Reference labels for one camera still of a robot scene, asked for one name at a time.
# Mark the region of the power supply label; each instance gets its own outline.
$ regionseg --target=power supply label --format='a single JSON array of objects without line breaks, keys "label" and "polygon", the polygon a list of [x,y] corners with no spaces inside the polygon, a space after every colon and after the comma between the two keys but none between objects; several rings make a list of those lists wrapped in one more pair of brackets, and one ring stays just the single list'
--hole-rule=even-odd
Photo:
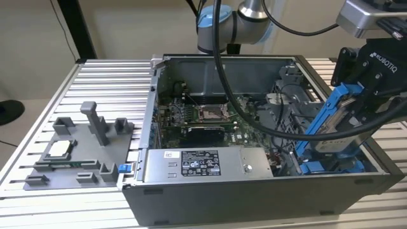
[{"label": "power supply label", "polygon": [[181,151],[181,175],[220,176],[217,150]]}]

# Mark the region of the black cable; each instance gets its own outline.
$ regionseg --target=black cable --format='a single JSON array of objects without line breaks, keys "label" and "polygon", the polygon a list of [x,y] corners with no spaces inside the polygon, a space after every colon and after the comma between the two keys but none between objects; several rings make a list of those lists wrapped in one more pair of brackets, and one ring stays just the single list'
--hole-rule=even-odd
[{"label": "black cable", "polygon": [[[278,127],[281,125],[281,120],[282,120],[282,114],[284,114],[284,101],[282,101],[282,97],[281,97],[281,91],[280,91],[278,95],[280,95],[280,112],[278,112],[277,121],[274,123],[274,128],[273,128],[274,130],[278,130]],[[274,136],[270,136],[270,144],[273,145],[273,147],[277,149],[277,151],[280,153],[285,153],[285,151],[282,150],[282,139],[281,139],[280,146],[277,146],[277,144],[273,141],[273,139],[274,139],[273,137]]]},{"label": "black cable", "polygon": [[57,19],[57,23],[58,23],[58,25],[59,25],[59,27],[61,27],[61,29],[62,29],[62,31],[63,31],[65,41],[66,41],[66,45],[67,45],[69,51],[70,51],[71,56],[73,56],[73,61],[75,62],[75,56],[74,56],[74,54],[73,54],[73,51],[71,51],[71,48],[70,48],[70,45],[69,45],[67,36],[66,36],[66,31],[65,31],[63,26],[62,26],[62,23],[61,23],[61,21],[59,21],[59,19],[58,19],[58,16],[57,16],[57,13],[55,13],[55,10],[54,10],[54,6],[53,6],[51,0],[49,0],[49,2],[50,2],[51,10],[53,10],[53,13],[54,13],[54,16],[55,16],[55,19]]},{"label": "black cable", "polygon": [[292,139],[292,140],[298,140],[298,141],[328,141],[328,140],[334,140],[345,137],[354,136],[360,133],[364,133],[369,130],[376,129],[378,126],[384,125],[392,118],[400,113],[407,106],[407,99],[401,101],[401,103],[389,111],[386,111],[380,117],[377,117],[374,120],[370,122],[365,123],[361,126],[357,126],[349,130],[341,131],[341,132],[334,132],[334,133],[328,133],[328,134],[317,134],[317,135],[304,135],[304,134],[292,134],[292,133],[284,133],[280,131],[274,131],[258,123],[256,123],[250,117],[246,116],[244,111],[240,108],[238,102],[236,101],[236,98],[233,96],[233,92],[230,90],[230,86],[225,77],[224,69],[222,69],[222,64],[221,64],[221,58],[220,58],[220,48],[218,48],[218,12],[220,12],[220,4],[221,0],[214,0],[213,1],[213,19],[212,19],[212,46],[213,46],[213,59],[214,59],[214,64],[216,64],[216,70],[218,74],[218,80],[224,89],[224,93],[229,99],[229,103],[232,104],[236,113],[238,116],[242,118],[242,120],[258,131],[269,134],[270,136],[276,136],[280,138],[285,139]]},{"label": "black cable", "polygon": [[197,10],[196,10],[196,7],[194,7],[194,4],[193,4],[192,0],[185,0],[185,2],[189,5],[189,8],[192,10],[193,15],[197,17]]},{"label": "black cable", "polygon": [[197,24],[198,24],[198,18],[200,18],[200,16],[201,16],[202,8],[204,8],[204,1],[202,1],[202,0],[198,0],[198,4],[197,4],[197,14],[196,14],[196,18],[194,18],[196,33],[197,33]]},{"label": "black cable", "polygon": [[324,29],[318,30],[318,31],[314,31],[314,32],[298,32],[298,31],[294,31],[289,28],[286,28],[284,25],[281,25],[277,20],[272,17],[270,13],[268,12],[268,9],[266,9],[266,6],[265,6],[265,2],[264,0],[261,0],[261,6],[262,6],[262,10],[264,10],[264,13],[268,17],[268,19],[272,21],[272,23],[281,29],[284,30],[285,32],[288,33],[292,33],[297,36],[304,36],[304,37],[310,37],[310,36],[314,36],[314,35],[318,35],[318,34],[322,34],[324,32],[328,32],[329,30],[334,29],[338,25],[334,23],[333,25],[325,27]]},{"label": "black cable", "polygon": [[13,146],[13,147],[18,147],[17,145],[14,145],[11,143],[7,143],[7,142],[2,142],[1,140],[0,140],[0,143],[6,144],[6,145]]}]

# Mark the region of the aluminum extrusion table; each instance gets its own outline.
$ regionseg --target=aluminum extrusion table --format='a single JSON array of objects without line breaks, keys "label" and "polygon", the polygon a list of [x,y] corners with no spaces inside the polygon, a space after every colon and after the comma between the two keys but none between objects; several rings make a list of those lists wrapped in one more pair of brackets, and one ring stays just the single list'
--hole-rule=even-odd
[{"label": "aluminum extrusion table", "polygon": [[[325,82],[334,64],[308,59]],[[127,161],[137,158],[138,137],[149,89],[149,61],[87,60],[66,76],[31,129],[0,172],[0,228],[142,228],[117,188],[23,191],[26,175],[53,135],[51,122],[69,116],[85,122],[82,101],[97,102],[106,122],[126,117],[134,123]],[[407,123],[381,127],[377,144],[407,174]],[[193,225],[185,229],[373,229],[407,228],[407,178],[381,195],[361,198],[338,216],[280,219],[244,223]]]}]

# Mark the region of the robotiq logo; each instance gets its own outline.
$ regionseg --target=robotiq logo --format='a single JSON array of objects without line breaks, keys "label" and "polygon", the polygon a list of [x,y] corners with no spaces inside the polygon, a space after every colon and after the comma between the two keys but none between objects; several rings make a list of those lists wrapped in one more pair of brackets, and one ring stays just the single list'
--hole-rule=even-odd
[{"label": "robotiq logo", "polygon": [[384,66],[389,69],[389,71],[392,71],[392,73],[396,72],[396,66],[384,57],[381,57],[374,52],[369,55],[369,57],[374,57],[384,64]]}]

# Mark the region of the beige wall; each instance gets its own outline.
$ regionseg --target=beige wall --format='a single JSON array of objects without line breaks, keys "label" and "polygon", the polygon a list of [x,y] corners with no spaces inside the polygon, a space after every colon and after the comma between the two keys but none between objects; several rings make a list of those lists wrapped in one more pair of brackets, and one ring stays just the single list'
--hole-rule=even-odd
[{"label": "beige wall", "polygon": [[49,98],[73,65],[47,0],[0,0],[0,90]]},{"label": "beige wall", "polygon": [[[278,22],[293,30],[310,32],[334,23],[344,0],[276,0],[276,4],[281,2],[284,10]],[[276,29],[273,36],[264,53],[300,54],[308,58],[336,57],[341,47],[364,44],[364,40],[353,38],[341,28],[312,37]]]},{"label": "beige wall", "polygon": [[[222,0],[233,9],[240,2]],[[154,53],[196,52],[194,19],[184,0],[81,0],[79,3],[101,58],[146,59]],[[244,46],[242,53],[260,53],[261,47]]]},{"label": "beige wall", "polygon": [[[222,2],[236,8],[240,1]],[[342,2],[277,1],[284,5],[284,10],[274,9],[281,22],[301,31],[333,23]],[[79,0],[79,4],[99,58],[148,59],[153,53],[196,52],[193,14],[184,0]],[[312,38],[277,31],[264,53],[330,57],[341,46],[360,43],[340,29]],[[262,45],[241,49],[246,54],[261,51]],[[0,0],[0,99],[50,98],[71,65],[49,1]]]}]

